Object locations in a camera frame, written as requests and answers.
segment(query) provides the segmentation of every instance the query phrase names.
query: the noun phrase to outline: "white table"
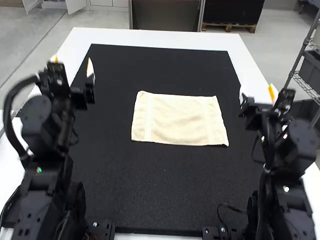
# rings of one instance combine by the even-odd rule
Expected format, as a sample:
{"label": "white table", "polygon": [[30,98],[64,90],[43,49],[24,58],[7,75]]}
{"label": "white table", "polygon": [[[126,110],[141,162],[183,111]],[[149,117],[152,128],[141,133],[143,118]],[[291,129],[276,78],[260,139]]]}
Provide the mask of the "white table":
{"label": "white table", "polygon": [[[58,60],[65,64],[69,84],[72,83],[76,76],[91,44],[228,51],[241,84],[241,90],[248,96],[254,97],[257,103],[272,103],[268,92],[268,84],[238,34],[75,27],[57,52]],[[29,97],[39,94],[39,89],[35,87]],[[22,124],[19,118],[13,120],[13,126],[18,138],[27,146],[20,136]],[[9,196],[21,183],[23,176],[24,169],[19,161],[18,154],[4,135],[0,139],[0,209],[2,209]],[[320,184],[320,171],[315,163],[306,170],[303,180],[313,210],[316,235],[320,238],[320,191],[318,185]],[[12,230],[9,230],[8,234],[4,237],[5,233],[2,231],[0,240],[10,239]],[[140,234],[115,235],[116,240],[182,240],[186,238],[199,239],[197,237]]]}

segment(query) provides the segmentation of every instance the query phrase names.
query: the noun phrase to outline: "black cable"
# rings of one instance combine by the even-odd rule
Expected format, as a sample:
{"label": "black cable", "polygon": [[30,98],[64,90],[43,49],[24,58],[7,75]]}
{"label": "black cable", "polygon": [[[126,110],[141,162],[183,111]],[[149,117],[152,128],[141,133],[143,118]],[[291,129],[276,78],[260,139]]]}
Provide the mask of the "black cable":
{"label": "black cable", "polygon": [[79,135],[78,135],[78,133],[76,132],[76,130],[75,130],[74,128],[72,129],[72,133],[73,133],[73,135],[76,137],[76,139],[75,139],[74,142],[71,142],[71,143],[70,143],[70,146],[74,146],[74,145],[76,145],[77,143],[79,143]]}
{"label": "black cable", "polygon": [[238,214],[244,214],[244,215],[247,214],[247,211],[246,211],[246,210],[242,210],[242,209],[238,209],[238,208],[236,208],[236,207],[234,207],[234,206],[230,206],[229,204],[227,204],[227,203],[225,203],[225,202],[224,202],[224,203],[220,203],[220,204],[218,205],[218,207],[216,208],[216,214],[217,214],[217,216],[218,216],[218,219],[219,219],[220,223],[224,226],[224,228],[225,228],[225,230],[226,230],[226,232],[227,232],[227,234],[228,234],[228,238],[230,238],[228,227],[227,227],[226,223],[222,220],[222,218],[221,218],[221,216],[220,216],[220,213],[219,213],[219,209],[220,209],[221,207],[225,207],[225,208],[227,208],[227,209],[229,209],[229,210],[232,210],[232,211],[234,211],[234,212],[236,212],[236,213],[238,213]]}
{"label": "black cable", "polygon": [[264,223],[264,205],[266,204],[263,202],[263,198],[265,195],[265,185],[266,185],[266,179],[268,174],[271,171],[271,167],[273,165],[274,159],[275,159],[275,142],[273,138],[273,132],[270,131],[270,122],[268,113],[262,115],[262,134],[264,135],[264,140],[267,141],[266,144],[268,146],[268,155],[266,155],[265,159],[265,165],[263,166],[263,172],[260,177],[259,182],[259,190],[258,190],[258,223],[256,228],[256,235],[255,240],[260,240],[262,238],[262,228]]}
{"label": "black cable", "polygon": [[265,194],[265,184],[266,184],[267,174],[265,171],[262,172],[259,182],[258,190],[258,223],[256,228],[255,240],[262,239],[262,227],[264,223],[264,203],[263,197]]}
{"label": "black cable", "polygon": [[252,149],[251,149],[251,158],[252,158],[252,160],[253,160],[255,163],[265,164],[264,161],[257,160],[257,159],[255,159],[255,157],[254,157],[255,148],[256,148],[256,145],[257,145],[258,140],[259,140],[259,135],[256,136],[256,138],[254,139],[254,142],[253,142],[253,145],[252,145]]}
{"label": "black cable", "polygon": [[20,82],[18,82],[6,95],[4,100],[4,107],[3,107],[3,126],[5,134],[11,143],[11,145],[14,147],[14,149],[19,154],[20,158],[26,158],[28,156],[27,151],[22,146],[20,141],[18,140],[16,133],[14,131],[14,127],[12,125],[12,119],[11,119],[11,110],[12,110],[12,103],[14,101],[14,98],[17,96],[17,94],[26,86],[34,84],[39,82],[38,76],[33,75],[31,77],[28,77]]}
{"label": "black cable", "polygon": [[4,215],[10,209],[10,207],[12,206],[12,203],[15,201],[15,198],[20,193],[19,189],[20,189],[20,185],[14,190],[12,195],[9,197],[8,201],[6,201],[6,203],[3,206],[3,209],[2,209],[1,214],[0,214],[0,232],[1,232],[2,221],[3,221]]}

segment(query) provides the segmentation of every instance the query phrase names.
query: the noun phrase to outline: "black panel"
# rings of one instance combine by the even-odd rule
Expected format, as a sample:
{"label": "black panel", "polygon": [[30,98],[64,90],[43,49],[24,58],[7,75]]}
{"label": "black panel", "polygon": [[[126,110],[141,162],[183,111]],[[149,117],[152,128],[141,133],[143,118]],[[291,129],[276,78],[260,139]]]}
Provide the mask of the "black panel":
{"label": "black panel", "polygon": [[[173,234],[218,225],[219,203],[246,208],[262,167],[250,157],[254,132],[239,118],[240,84],[226,51],[92,45],[95,105],[78,112],[73,177],[84,184],[87,216],[118,231]],[[73,86],[83,86],[87,58]],[[230,146],[179,146],[131,141],[138,91],[217,96]],[[246,217],[222,210],[231,226]]]}
{"label": "black panel", "polygon": [[200,0],[133,0],[133,29],[197,32]]}
{"label": "black panel", "polygon": [[265,0],[206,0],[203,21],[217,24],[257,24]]}

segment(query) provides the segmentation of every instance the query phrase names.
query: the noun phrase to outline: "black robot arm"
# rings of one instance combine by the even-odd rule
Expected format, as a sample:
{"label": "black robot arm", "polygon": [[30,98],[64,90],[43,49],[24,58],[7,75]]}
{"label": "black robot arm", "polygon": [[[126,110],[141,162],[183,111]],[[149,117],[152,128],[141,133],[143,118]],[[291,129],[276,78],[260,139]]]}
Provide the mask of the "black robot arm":
{"label": "black robot arm", "polygon": [[258,132],[265,159],[259,190],[248,201],[245,239],[316,239],[301,176],[316,160],[318,137],[308,122],[289,118],[294,96],[282,89],[274,106],[247,97],[241,105],[245,128]]}
{"label": "black robot arm", "polygon": [[[19,142],[11,122],[14,97],[35,83],[42,95],[30,98],[20,111],[21,135],[29,155]],[[86,233],[85,190],[72,182],[69,156],[74,113],[94,103],[94,75],[85,89],[69,87],[65,66],[48,62],[47,68],[12,88],[5,98],[4,129],[25,169],[21,185],[4,206],[0,226],[14,228],[13,240],[81,240]]]}

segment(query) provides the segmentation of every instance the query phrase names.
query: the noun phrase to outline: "cabinet door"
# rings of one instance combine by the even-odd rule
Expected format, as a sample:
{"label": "cabinet door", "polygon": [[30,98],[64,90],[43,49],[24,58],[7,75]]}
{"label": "cabinet door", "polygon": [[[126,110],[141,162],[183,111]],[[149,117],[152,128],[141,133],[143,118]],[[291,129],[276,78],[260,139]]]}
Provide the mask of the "cabinet door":
{"label": "cabinet door", "polygon": [[68,9],[68,14],[73,14],[87,6],[87,0],[65,0],[65,3],[66,8]]}
{"label": "cabinet door", "polygon": [[28,14],[32,9],[42,3],[42,0],[22,0],[24,9]]}

